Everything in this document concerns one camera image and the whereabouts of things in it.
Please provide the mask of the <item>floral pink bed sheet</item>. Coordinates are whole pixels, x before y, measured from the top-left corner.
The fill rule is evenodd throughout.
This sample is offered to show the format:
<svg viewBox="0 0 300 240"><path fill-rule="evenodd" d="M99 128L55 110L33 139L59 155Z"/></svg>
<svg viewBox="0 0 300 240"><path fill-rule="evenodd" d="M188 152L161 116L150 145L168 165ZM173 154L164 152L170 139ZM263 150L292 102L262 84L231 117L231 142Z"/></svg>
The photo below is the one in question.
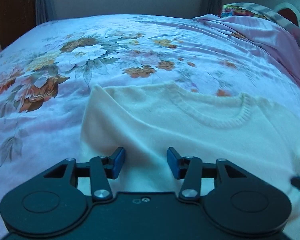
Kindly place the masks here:
<svg viewBox="0 0 300 240"><path fill-rule="evenodd" d="M0 53L0 201L66 158L96 86L175 83L218 97L248 94L300 119L300 88L234 31L193 19L104 15L41 24ZM0 217L0 239L7 229Z"/></svg>

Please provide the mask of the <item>red white headboard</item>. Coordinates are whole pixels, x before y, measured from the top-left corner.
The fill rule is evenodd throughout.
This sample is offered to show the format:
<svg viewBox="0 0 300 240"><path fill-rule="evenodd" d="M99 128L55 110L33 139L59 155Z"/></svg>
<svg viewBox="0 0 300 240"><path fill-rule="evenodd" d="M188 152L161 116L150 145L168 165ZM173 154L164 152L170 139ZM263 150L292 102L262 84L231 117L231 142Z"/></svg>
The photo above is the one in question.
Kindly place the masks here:
<svg viewBox="0 0 300 240"><path fill-rule="evenodd" d="M283 2L276 5L274 11L300 28L300 11L294 5Z"/></svg>

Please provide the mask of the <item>left teal curtain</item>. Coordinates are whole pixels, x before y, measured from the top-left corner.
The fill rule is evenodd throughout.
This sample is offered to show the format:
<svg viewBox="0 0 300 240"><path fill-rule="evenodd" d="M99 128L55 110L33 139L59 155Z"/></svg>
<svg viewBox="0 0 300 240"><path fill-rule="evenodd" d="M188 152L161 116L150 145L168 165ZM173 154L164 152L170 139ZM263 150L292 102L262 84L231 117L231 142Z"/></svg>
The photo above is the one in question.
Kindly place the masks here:
<svg viewBox="0 0 300 240"><path fill-rule="evenodd" d="M56 18L54 0L36 0L36 25L53 21Z"/></svg>

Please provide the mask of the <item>pink blanket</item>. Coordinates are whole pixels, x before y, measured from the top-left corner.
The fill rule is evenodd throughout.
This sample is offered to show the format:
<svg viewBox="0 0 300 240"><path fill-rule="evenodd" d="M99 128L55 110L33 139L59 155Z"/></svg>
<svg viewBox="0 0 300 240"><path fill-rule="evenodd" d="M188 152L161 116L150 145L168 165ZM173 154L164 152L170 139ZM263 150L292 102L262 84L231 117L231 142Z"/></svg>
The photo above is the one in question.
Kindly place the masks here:
<svg viewBox="0 0 300 240"><path fill-rule="evenodd" d="M277 23L251 16L220 18L207 14L193 20L218 30L234 31L244 40L259 46L280 64L279 70L300 88L300 28L289 24L285 29Z"/></svg>

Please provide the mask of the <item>striped floral pillow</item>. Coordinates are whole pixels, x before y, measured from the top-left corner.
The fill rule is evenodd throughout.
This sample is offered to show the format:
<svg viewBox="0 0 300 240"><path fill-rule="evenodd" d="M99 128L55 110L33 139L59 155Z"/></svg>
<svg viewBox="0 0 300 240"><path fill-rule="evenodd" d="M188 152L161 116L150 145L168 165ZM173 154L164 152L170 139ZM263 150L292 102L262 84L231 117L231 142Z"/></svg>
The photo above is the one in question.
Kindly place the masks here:
<svg viewBox="0 0 300 240"><path fill-rule="evenodd" d="M223 5L219 12L219 17L224 18L230 16L259 17L274 22L288 31L295 38L300 47L300 27L268 7L244 2Z"/></svg>

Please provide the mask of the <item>dark wooden door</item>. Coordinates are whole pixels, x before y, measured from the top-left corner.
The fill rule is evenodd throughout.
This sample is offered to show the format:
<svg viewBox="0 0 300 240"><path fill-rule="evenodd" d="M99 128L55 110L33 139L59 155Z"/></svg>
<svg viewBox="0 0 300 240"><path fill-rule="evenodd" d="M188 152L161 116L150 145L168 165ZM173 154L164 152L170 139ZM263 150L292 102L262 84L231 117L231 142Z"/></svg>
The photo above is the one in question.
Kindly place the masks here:
<svg viewBox="0 0 300 240"><path fill-rule="evenodd" d="M5 49L36 26L36 0L0 0L0 45Z"/></svg>

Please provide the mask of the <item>cream knit sweater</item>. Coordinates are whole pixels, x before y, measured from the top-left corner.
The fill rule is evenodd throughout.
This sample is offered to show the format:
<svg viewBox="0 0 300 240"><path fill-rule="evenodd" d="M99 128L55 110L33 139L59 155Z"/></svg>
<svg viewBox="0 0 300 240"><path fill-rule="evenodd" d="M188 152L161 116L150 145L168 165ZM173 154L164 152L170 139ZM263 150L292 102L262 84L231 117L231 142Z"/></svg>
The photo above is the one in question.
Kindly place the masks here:
<svg viewBox="0 0 300 240"><path fill-rule="evenodd" d="M81 128L80 161L126 150L114 191L178 192L166 160L173 147L207 163L227 159L283 191L292 202L285 233L300 239L300 119L280 104L239 94L218 97L175 83L92 89Z"/></svg>

